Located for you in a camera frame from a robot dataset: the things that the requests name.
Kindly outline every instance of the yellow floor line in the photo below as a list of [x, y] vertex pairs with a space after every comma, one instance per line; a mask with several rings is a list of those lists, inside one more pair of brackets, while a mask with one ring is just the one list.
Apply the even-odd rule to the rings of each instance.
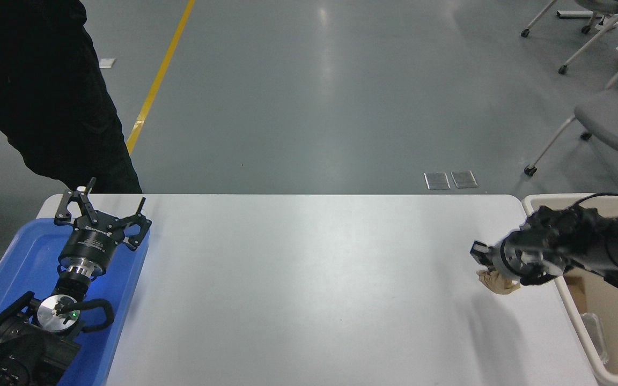
[[173, 34], [173, 39], [171, 39], [171, 44], [169, 44], [168, 50], [164, 56], [164, 59], [161, 62], [161, 66], [159, 67], [159, 71], [157, 72], [157, 76], [154, 77], [154, 81], [152, 83], [152, 87], [149, 89], [149, 93], [147, 94], [147, 98], [145, 98], [144, 103], [142, 103], [142, 110], [140, 110], [139, 115], [137, 115], [137, 121], [135, 121], [135, 125], [133, 125], [133, 131], [130, 132], [128, 136], [128, 141], [126, 142], [126, 146], [128, 147], [128, 152], [130, 154], [133, 153], [133, 147], [135, 147], [135, 143], [139, 138], [140, 132], [142, 132], [142, 126], [144, 125], [144, 121], [147, 119], [147, 115], [149, 114], [149, 110], [152, 108], [152, 103], [154, 103], [154, 98], [157, 97], [157, 93], [159, 92], [159, 88], [161, 86], [161, 81], [164, 80], [164, 75], [166, 74], [166, 70], [168, 69], [168, 65], [171, 63], [171, 58], [173, 57], [173, 53], [176, 51], [176, 47], [178, 47], [178, 41], [182, 35], [182, 30], [185, 29], [185, 25], [187, 24], [187, 19], [189, 18], [189, 14], [192, 12], [192, 6], [194, 5], [195, 0], [188, 0], [187, 7], [182, 12], [182, 17], [180, 22], [178, 23], [178, 27], [176, 32]]

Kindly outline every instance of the blue tray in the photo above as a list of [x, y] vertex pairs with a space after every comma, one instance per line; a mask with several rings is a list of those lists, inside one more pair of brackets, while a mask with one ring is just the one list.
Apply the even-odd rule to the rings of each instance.
[[[51, 218], [39, 218], [20, 228], [0, 261], [0, 312], [26, 291], [34, 291], [39, 300], [52, 293], [58, 279], [58, 255], [71, 230], [69, 226], [54, 225]], [[86, 300], [104, 298], [110, 301], [115, 320], [106, 330], [80, 333], [74, 341], [81, 349], [59, 385], [101, 386], [104, 383], [144, 263], [148, 240], [147, 233], [135, 252], [119, 246], [107, 274], [90, 285]], [[104, 314], [101, 310], [90, 310], [84, 312], [82, 318], [93, 325], [101, 323]]]

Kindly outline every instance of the white table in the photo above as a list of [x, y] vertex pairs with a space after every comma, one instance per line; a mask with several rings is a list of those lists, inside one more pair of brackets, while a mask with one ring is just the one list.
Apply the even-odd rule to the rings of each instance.
[[[91, 200], [122, 217], [139, 196]], [[511, 196], [147, 195], [145, 208], [150, 249], [107, 386], [596, 385], [554, 284], [500, 296], [477, 281], [474, 239], [525, 219]]]

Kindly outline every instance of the black cable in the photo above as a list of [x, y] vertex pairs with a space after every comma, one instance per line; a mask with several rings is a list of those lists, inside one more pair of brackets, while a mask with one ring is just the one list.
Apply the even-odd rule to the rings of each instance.
[[618, 197], [618, 193], [595, 193], [594, 195], [590, 195], [584, 198], [581, 198], [581, 200], [576, 201], [572, 206], [576, 206], [581, 204], [582, 202], [586, 201], [586, 200], [590, 200], [591, 198], [596, 198], [596, 197], [600, 197], [600, 196], [615, 196]]

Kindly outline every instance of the chair leg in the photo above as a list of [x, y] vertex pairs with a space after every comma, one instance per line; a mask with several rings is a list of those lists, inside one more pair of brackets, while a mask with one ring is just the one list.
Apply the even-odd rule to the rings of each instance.
[[588, 42], [586, 42], [586, 44], [583, 45], [583, 47], [581, 47], [578, 51], [576, 51], [576, 53], [574, 53], [571, 58], [566, 59], [566, 62], [564, 62], [564, 64], [562, 64], [561, 68], [559, 69], [559, 73], [564, 75], [565, 73], [567, 73], [567, 68], [569, 66], [569, 64], [571, 64], [571, 62], [573, 62], [574, 59], [576, 59], [580, 54], [583, 54], [583, 52], [588, 49], [588, 47], [592, 46], [594, 44], [594, 42], [598, 41], [600, 39], [600, 37], [605, 34], [607, 31], [609, 31], [611, 29], [611, 27], [613, 25], [616, 24], [616, 22], [618, 22], [618, 14], [616, 14], [614, 17], [612, 17], [607, 24], [604, 25], [604, 27], [595, 34], [595, 36], [593, 36]]
[[599, 15], [598, 13], [593, 12], [591, 19], [588, 20], [588, 24], [584, 25], [583, 28], [581, 28], [582, 34], [587, 34], [588, 32], [591, 31], [591, 29], [593, 28], [593, 25], [595, 25], [595, 22], [598, 19], [598, 15]]
[[538, 161], [540, 161], [540, 159], [545, 154], [545, 152], [547, 152], [547, 149], [549, 149], [550, 146], [552, 146], [554, 141], [556, 141], [556, 139], [562, 134], [564, 129], [566, 129], [568, 127], [568, 125], [571, 124], [571, 122], [573, 122], [575, 119], [576, 119], [576, 117], [574, 115], [572, 115], [571, 117], [569, 117], [568, 120], [566, 120], [562, 125], [560, 125], [559, 129], [557, 129], [557, 131], [554, 134], [552, 134], [552, 138], [550, 138], [549, 142], [547, 143], [547, 146], [545, 146], [542, 149], [542, 151], [540, 152], [538, 158], [532, 164], [530, 164], [529, 166], [526, 166], [526, 168], [524, 168], [524, 173], [527, 176], [532, 176], [533, 174], [535, 174], [535, 171], [538, 170], [535, 167], [535, 164], [537, 164]]
[[549, 4], [547, 4], [545, 6], [545, 8], [542, 8], [542, 11], [540, 11], [539, 14], [535, 15], [535, 17], [533, 18], [533, 20], [531, 20], [531, 22], [526, 26], [526, 28], [521, 32], [521, 36], [522, 37], [527, 37], [531, 27], [534, 26], [534, 24], [540, 20], [541, 17], [543, 17], [546, 13], [547, 10], [549, 10], [550, 8], [552, 8], [552, 5], [555, 5], [555, 3], [557, 2], [557, 0], [551, 0], [551, 2]]

